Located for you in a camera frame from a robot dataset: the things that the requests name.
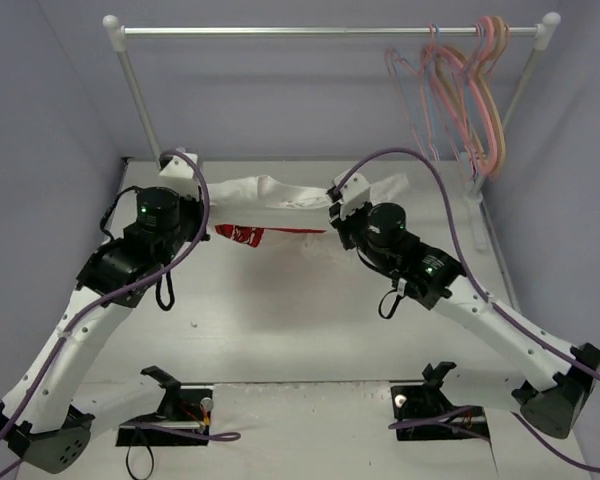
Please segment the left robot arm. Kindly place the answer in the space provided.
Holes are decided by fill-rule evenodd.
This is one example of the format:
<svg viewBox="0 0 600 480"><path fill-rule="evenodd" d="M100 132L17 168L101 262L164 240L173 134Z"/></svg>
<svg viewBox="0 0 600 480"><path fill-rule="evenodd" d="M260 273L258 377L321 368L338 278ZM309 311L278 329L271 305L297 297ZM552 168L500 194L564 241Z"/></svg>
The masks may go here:
<svg viewBox="0 0 600 480"><path fill-rule="evenodd" d="M110 336L146 292L209 238L210 195L200 175L182 185L143 188L136 205L135 221L90 256L44 347L0 398L0 443L18 464L60 473L104 431L144 415L165 420L179 409L180 382L157 366L143 368L112 396L76 395Z"/></svg>

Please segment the white t-shirt red print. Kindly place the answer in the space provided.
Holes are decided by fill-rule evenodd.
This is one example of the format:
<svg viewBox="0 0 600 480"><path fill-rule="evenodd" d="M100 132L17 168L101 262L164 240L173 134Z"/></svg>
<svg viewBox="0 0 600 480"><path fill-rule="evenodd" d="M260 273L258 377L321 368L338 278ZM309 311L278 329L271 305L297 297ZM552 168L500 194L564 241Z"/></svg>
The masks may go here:
<svg viewBox="0 0 600 480"><path fill-rule="evenodd" d="M329 263L352 259L329 224L331 200L323 188L260 175L214 183L209 192L209 228L221 237L258 249L294 245L305 257Z"/></svg>

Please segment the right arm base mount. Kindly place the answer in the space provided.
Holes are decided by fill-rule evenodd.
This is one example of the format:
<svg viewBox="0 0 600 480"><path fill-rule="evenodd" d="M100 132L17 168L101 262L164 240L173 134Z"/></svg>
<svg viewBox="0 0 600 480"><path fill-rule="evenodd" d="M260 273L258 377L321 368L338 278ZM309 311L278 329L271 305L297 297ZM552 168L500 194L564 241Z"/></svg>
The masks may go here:
<svg viewBox="0 0 600 480"><path fill-rule="evenodd" d="M453 405L442 392L447 376L456 369L454 362L428 364L420 383L391 385L391 430L398 442L490 441L484 409Z"/></svg>

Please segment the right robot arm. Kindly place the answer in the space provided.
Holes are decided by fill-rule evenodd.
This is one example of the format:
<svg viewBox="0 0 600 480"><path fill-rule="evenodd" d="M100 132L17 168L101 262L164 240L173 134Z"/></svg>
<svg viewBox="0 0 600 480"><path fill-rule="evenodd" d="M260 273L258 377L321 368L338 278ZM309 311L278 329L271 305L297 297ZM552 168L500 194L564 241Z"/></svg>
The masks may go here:
<svg viewBox="0 0 600 480"><path fill-rule="evenodd" d="M397 302L409 298L457 322L523 376L511 390L515 411L540 432L566 438L595 387L600 350L573 345L489 296L463 264L406 228L398 204L372 204L367 187L331 187L329 223L343 247L389 279Z"/></svg>

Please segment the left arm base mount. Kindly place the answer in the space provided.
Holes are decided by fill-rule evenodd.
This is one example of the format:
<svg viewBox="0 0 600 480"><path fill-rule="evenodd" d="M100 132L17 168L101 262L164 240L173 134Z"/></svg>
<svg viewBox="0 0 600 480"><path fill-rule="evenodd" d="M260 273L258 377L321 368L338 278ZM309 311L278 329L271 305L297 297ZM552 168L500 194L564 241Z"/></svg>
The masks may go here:
<svg viewBox="0 0 600 480"><path fill-rule="evenodd" d="M146 367L141 374L152 378L162 389L162 394L156 407L133 417L132 423L151 423L179 432L210 435L214 396L211 385L183 383L157 366ZM116 447L199 447L208 444L208 439L148 428L138 430L127 425L118 428L115 441Z"/></svg>

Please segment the pink wire hanger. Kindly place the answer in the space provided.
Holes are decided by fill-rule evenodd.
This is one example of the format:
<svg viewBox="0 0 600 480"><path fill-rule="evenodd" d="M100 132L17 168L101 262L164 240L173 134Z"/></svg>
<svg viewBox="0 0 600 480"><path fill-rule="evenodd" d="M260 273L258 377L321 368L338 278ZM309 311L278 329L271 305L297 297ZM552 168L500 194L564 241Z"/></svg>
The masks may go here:
<svg viewBox="0 0 600 480"><path fill-rule="evenodd" d="M428 48L435 45L437 26L429 26L429 40L411 60L397 47L385 50L384 63L391 85L403 112L413 146L428 160L440 161L436 147L436 126L428 75L431 60Z"/></svg>

